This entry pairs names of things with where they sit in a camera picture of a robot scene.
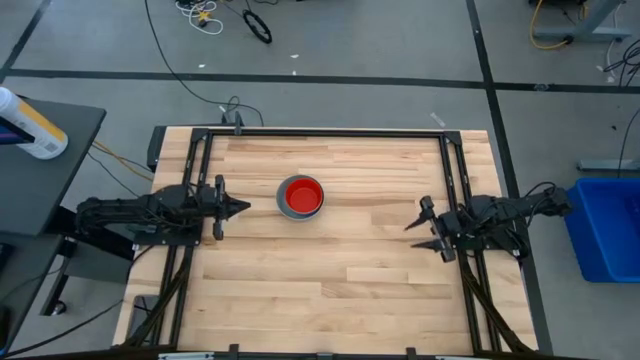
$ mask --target floor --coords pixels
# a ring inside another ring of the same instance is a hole
[[[542,180],[570,187],[587,176],[575,169],[577,160],[616,158],[624,127],[640,105],[640,88],[622,93],[598,69],[607,44],[534,49],[527,35],[533,8],[526,0],[253,4],[271,27],[269,46],[223,7],[215,12],[225,26],[219,36],[189,27],[171,0],[149,0],[149,7],[168,62],[176,72],[192,74],[197,81],[187,84],[198,94],[223,102],[238,95],[260,109],[267,126],[439,128],[430,116],[435,113],[447,128],[486,129],[494,156],[502,160],[502,188],[512,195]],[[478,23],[470,16],[474,9]],[[578,9],[567,9],[577,21]],[[640,3],[629,2],[618,15],[618,24],[636,38],[639,10]],[[570,25],[554,7],[544,7],[538,22]],[[474,33],[478,25],[482,31]],[[154,125],[217,122],[221,116],[218,106],[170,80],[142,0],[2,0],[0,29],[0,82],[32,98],[105,108],[98,139],[122,156],[145,161]],[[21,38],[26,42],[14,47]],[[612,59],[630,42],[614,46]],[[482,43],[487,57],[478,56]],[[537,92],[536,84],[551,87]],[[254,112],[243,117],[258,122]],[[638,153],[640,144],[631,140],[627,154]],[[95,156],[135,192],[149,191],[148,182],[103,154]],[[89,196],[128,193],[87,159],[64,205],[74,208]],[[560,219],[537,218],[530,233],[544,308],[540,312],[532,298],[534,318],[546,323],[550,339],[540,330],[542,350],[635,358],[640,287],[584,281]],[[87,319],[124,291],[117,284],[72,279],[62,296],[68,313],[44,318],[37,309],[47,284],[14,349]],[[106,348],[116,319],[112,311],[26,355]]]

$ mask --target red bowl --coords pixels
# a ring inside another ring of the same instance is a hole
[[[297,214],[310,214],[322,205],[322,186],[309,178],[295,180],[287,187],[285,199],[291,210]]]

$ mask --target yellow cable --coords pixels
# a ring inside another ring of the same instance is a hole
[[[120,162],[120,164],[122,164],[122,166],[126,167],[127,169],[129,169],[129,171],[131,171],[132,173],[140,176],[143,179],[149,180],[151,182],[153,182],[153,178],[148,177],[147,175],[137,171],[136,169],[132,168],[131,166],[129,166],[129,164],[127,164],[126,162],[124,162],[124,160],[122,160],[123,158],[118,156],[116,153],[114,153],[113,151],[111,151],[111,149],[109,149],[108,147],[106,147],[105,145],[103,145],[102,143],[100,143],[98,140],[94,140],[93,141],[94,144],[96,144],[97,147],[101,148],[102,150],[106,151],[107,153],[109,153],[109,155],[113,156],[114,159],[118,160],[118,162]]]
[[[542,1],[544,0],[539,0],[538,1],[538,6],[536,6],[536,10],[533,12],[533,17],[531,18],[531,25],[529,25],[529,40],[531,40],[531,44],[533,44],[533,46],[536,49],[540,49],[540,50],[555,50],[555,49],[559,49],[565,45],[568,44],[568,42],[566,40],[563,40],[560,43],[557,43],[555,45],[539,45],[538,43],[536,43],[536,40],[533,38],[533,28],[536,24],[536,19],[538,18],[538,11],[540,10],[540,6],[542,6]]]

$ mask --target gray concrete floor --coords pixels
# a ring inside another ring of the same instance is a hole
[[[188,27],[171,0],[150,0],[158,36],[179,72],[319,76],[412,77],[481,81],[464,0],[281,0],[254,5],[271,26],[274,43],[256,41],[241,20],[220,8],[225,22],[217,37]],[[40,1],[0,1],[0,63],[8,57]],[[533,12],[525,0],[476,0],[491,70],[496,81],[611,85],[596,69],[606,44],[575,44],[544,52],[528,43]],[[620,26],[640,35],[638,3],[624,5]],[[575,19],[576,8],[570,8]],[[560,11],[544,8],[541,24],[564,25]],[[616,46],[617,59],[630,41]],[[291,55],[298,54],[297,59]],[[167,72],[146,23],[142,1],[54,0],[14,68],[74,71]],[[122,156],[144,161],[154,125],[217,122],[220,110],[193,98],[175,81],[45,79],[8,77],[4,85],[26,96],[107,109],[98,139]],[[499,159],[484,90],[414,86],[285,83],[189,83],[210,99],[239,95],[259,108],[267,126],[438,128],[438,114],[451,129],[486,129]],[[498,92],[518,185],[542,180],[570,187],[584,176],[582,158],[615,158],[624,126],[640,106],[638,95]],[[247,123],[257,123],[250,111]],[[638,155],[638,131],[627,154]],[[150,184],[97,153],[112,172],[138,193]],[[129,197],[87,159],[64,205],[89,196]],[[636,358],[640,287],[584,281],[562,220],[536,219],[531,229],[540,291],[554,351],[602,359]],[[43,286],[23,330],[19,349],[48,338],[117,301],[122,285],[72,279],[62,299],[69,312],[39,317]],[[106,348],[117,310],[28,355]]]

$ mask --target black table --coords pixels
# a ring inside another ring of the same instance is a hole
[[[60,207],[60,202],[106,115],[103,109],[87,106],[25,101],[61,128],[69,137],[69,145],[60,156],[51,160],[36,159],[16,146],[0,146],[0,242],[14,247],[6,267],[0,271],[0,299],[16,285],[36,278],[14,291],[2,303],[11,313],[7,349],[42,285],[42,275],[49,271],[56,255],[66,258],[45,308],[49,306],[51,310],[51,304],[57,301],[68,275],[78,276],[77,269],[74,270],[76,273],[67,272],[67,268],[73,268],[69,264],[77,246],[60,235],[75,230],[74,213]],[[114,252],[100,241],[79,240],[91,244],[91,248]],[[116,239],[121,245],[123,241],[126,239]],[[130,259],[133,254],[131,245],[124,244],[129,247],[129,252],[118,255]]]

